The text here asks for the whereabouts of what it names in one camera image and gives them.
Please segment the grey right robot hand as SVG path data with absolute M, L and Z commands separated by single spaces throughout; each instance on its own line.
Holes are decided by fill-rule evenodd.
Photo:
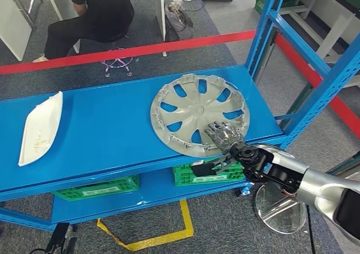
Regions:
M 238 142 L 245 142 L 244 136 L 239 129 L 227 122 L 214 121 L 208 125 L 205 130 L 217 149 L 223 155 L 229 153 L 232 146 Z

